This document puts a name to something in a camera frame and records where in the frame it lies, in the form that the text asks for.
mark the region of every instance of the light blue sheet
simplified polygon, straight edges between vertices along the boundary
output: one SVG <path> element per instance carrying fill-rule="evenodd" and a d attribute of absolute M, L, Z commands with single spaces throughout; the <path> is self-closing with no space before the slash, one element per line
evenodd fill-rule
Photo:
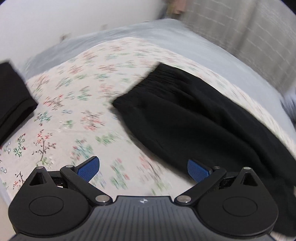
<path fill-rule="evenodd" d="M 240 60 L 203 37 L 188 30 L 182 22 L 162 19 L 68 39 L 18 66 L 20 74 L 29 79 L 99 43 L 123 37 L 140 37 L 153 44 L 183 55 L 222 75 L 259 102 L 296 141 L 292 122 L 284 112 L 281 95 Z"/>

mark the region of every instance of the mattress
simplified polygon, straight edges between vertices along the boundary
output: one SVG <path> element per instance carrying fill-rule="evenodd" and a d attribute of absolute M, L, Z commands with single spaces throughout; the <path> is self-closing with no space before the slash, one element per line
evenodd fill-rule
<path fill-rule="evenodd" d="M 121 38 L 125 34 L 146 37 Z M 180 22 L 159 20 L 69 40 L 19 67 L 39 106 L 0 150 L 2 195 L 11 200 L 36 166 L 59 170 L 92 155 L 99 157 L 101 168 L 90 183 L 113 199 L 117 195 L 174 198 L 192 187 L 192 180 L 138 143 L 111 106 L 114 98 L 137 84 L 158 62 L 212 85 L 251 112 L 296 155 L 296 133 L 275 89 Z"/>

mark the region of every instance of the white floral fabric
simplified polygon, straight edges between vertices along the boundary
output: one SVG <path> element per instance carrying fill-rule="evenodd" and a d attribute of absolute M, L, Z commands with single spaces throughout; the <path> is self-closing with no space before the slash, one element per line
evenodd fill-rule
<path fill-rule="evenodd" d="M 296 157 L 292 139 L 237 86 L 181 55 L 128 37 L 96 45 L 26 82 L 39 105 L 34 117 L 0 149 L 0 178 L 10 198 L 36 166 L 59 170 L 91 156 L 99 157 L 100 171 L 90 183 L 114 200 L 117 195 L 175 198 L 192 187 L 192 181 L 132 137 L 111 105 L 158 62 L 203 79 L 253 114 Z"/>

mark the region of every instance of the metal bolt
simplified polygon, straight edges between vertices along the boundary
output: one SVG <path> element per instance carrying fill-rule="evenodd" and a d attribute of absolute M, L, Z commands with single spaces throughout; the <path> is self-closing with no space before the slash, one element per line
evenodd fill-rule
<path fill-rule="evenodd" d="M 99 195 L 96 196 L 96 201 L 97 202 L 108 202 L 110 200 L 110 197 L 107 195 Z"/>
<path fill-rule="evenodd" d="M 189 197 L 187 195 L 181 195 L 181 196 L 177 197 L 177 201 L 182 202 L 182 203 L 188 203 L 191 201 L 191 197 Z"/>

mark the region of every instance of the patterned curtain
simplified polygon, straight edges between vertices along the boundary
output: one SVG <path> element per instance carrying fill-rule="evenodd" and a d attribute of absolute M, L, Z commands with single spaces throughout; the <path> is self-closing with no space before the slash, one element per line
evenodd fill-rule
<path fill-rule="evenodd" d="M 182 21 L 280 93 L 296 80 L 296 16 L 280 0 L 189 0 Z"/>

